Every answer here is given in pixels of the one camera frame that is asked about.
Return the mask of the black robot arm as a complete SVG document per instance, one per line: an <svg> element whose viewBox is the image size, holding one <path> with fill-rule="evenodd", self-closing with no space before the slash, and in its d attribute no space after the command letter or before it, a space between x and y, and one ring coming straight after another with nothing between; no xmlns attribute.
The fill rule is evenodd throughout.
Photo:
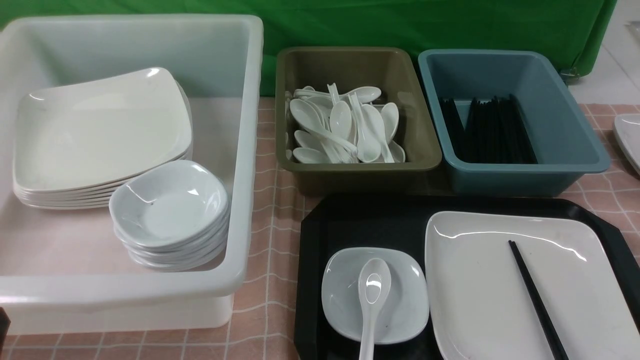
<svg viewBox="0 0 640 360"><path fill-rule="evenodd" d="M9 333L11 321L9 315L5 312L4 308L0 307L0 352L2 353L7 335Z"/></svg>

